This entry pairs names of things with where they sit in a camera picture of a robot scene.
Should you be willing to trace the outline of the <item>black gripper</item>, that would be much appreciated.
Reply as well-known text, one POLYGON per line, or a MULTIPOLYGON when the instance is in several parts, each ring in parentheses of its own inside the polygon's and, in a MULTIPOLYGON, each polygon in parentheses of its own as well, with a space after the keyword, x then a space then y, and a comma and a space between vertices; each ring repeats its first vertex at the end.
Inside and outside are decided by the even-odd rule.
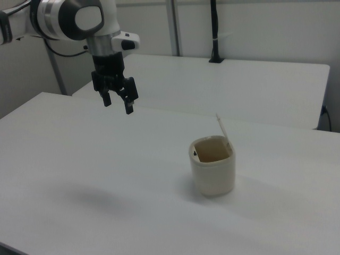
POLYGON ((124 77, 124 61, 121 52, 108 56, 92 57, 95 70, 91 73, 95 91, 99 92, 105 107, 112 104, 109 91, 116 92, 124 101, 125 111, 133 113, 133 104, 139 98, 133 77, 124 77))

